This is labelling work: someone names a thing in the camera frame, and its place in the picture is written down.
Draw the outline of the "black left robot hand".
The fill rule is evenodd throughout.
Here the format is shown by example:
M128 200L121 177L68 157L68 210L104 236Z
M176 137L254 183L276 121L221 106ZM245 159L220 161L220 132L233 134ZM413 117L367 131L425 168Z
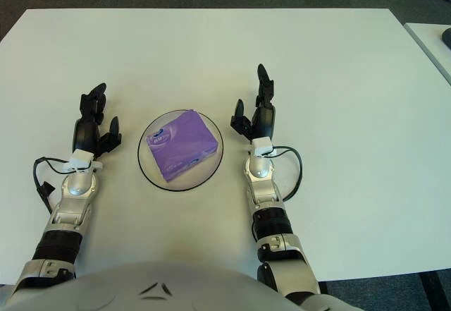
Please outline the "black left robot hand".
M80 98L81 117L75 122L73 133L73 151L76 149L91 152L94 159L111 152L121 144L119 120L114 116L110 122L109 131L100 135L99 126L104 120L106 106L106 83L100 83L88 94Z

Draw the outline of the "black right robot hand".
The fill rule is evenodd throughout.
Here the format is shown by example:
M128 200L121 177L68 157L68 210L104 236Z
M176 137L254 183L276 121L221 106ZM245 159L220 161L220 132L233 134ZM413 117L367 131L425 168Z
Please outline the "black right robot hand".
M255 111L251 120L244 115L244 104L238 99L235 112L231 116L230 126L249 141L256 138L272 138L276 117L276 109L271 103L274 96L274 81L262 63L257 67L259 91L255 101Z

